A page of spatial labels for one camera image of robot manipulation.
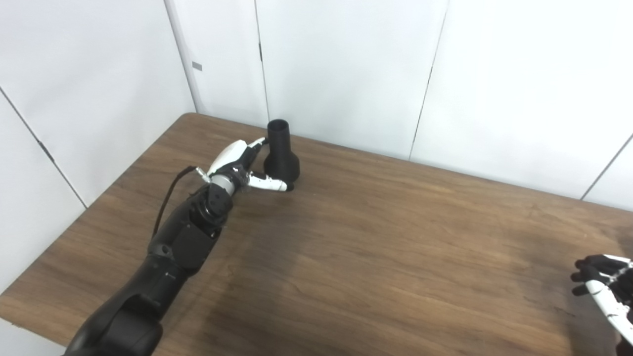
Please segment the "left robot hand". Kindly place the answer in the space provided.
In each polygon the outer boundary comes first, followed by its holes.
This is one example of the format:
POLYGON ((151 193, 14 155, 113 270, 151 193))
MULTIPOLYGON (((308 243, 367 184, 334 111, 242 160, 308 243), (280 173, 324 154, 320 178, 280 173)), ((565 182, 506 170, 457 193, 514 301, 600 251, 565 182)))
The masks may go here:
POLYGON ((251 143, 236 140, 229 144, 210 165, 204 174, 205 180, 211 185, 223 188, 230 196, 244 187, 269 191, 293 191, 293 183, 251 170, 251 165, 267 143, 267 138, 261 137, 251 143))

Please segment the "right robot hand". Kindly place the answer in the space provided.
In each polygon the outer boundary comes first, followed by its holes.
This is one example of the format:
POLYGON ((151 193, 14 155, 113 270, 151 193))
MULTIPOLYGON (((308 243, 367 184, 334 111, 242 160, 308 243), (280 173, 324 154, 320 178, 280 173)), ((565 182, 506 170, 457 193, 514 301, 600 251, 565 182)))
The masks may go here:
POLYGON ((590 295, 611 326, 620 334, 618 356, 631 356, 633 344, 632 260, 608 254, 590 255, 575 262, 570 275, 579 285, 572 295, 590 295))

